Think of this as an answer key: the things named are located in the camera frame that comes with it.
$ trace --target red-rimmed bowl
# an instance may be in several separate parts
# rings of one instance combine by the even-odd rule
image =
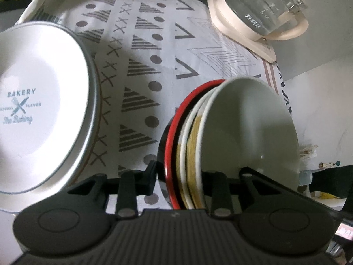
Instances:
[[[164,166],[165,166],[165,183],[167,185],[169,198],[173,209],[181,209],[181,198],[177,195],[178,182],[175,174],[176,162],[176,145],[180,135],[181,126],[188,115],[188,112],[197,103],[197,101],[209,90],[219,86],[225,80],[213,80],[194,89],[181,103],[176,111],[165,144]]]

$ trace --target transparent glass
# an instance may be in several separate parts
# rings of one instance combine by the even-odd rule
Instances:
[[[278,17],[288,12],[282,0],[225,0],[232,11],[253,31],[262,36],[276,30]]]

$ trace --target glass kettle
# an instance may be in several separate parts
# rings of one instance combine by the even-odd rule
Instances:
[[[308,21],[301,12],[306,8],[304,0],[219,0],[218,7],[224,6],[222,3],[226,3],[237,18],[258,34],[249,34],[250,31],[243,29],[244,25],[239,26],[237,21],[233,21],[235,27],[252,40],[258,40],[259,35],[270,40],[288,40],[303,34],[308,28]],[[232,17],[227,12],[225,15],[227,20]],[[276,31],[291,19],[297,21],[296,26],[287,31]]]

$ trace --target tablecloth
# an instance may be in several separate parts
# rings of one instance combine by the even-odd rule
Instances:
[[[291,112],[277,64],[222,35],[200,1],[34,0],[19,23],[33,20],[74,31],[98,67],[100,130],[79,180],[98,172],[114,178],[126,170],[145,170],[180,103],[210,80],[257,77]],[[151,196],[138,196],[138,210],[170,208],[167,196],[156,182]],[[114,211],[114,199],[108,211]]]

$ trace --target ribbed black surface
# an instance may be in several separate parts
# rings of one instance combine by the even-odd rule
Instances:
[[[276,257],[261,252],[247,244],[230,222],[214,220],[203,210],[145,210],[137,219],[119,222],[106,240],[85,253],[58,259],[46,259],[27,253],[15,264],[333,265],[335,263],[323,253],[298,259]]]

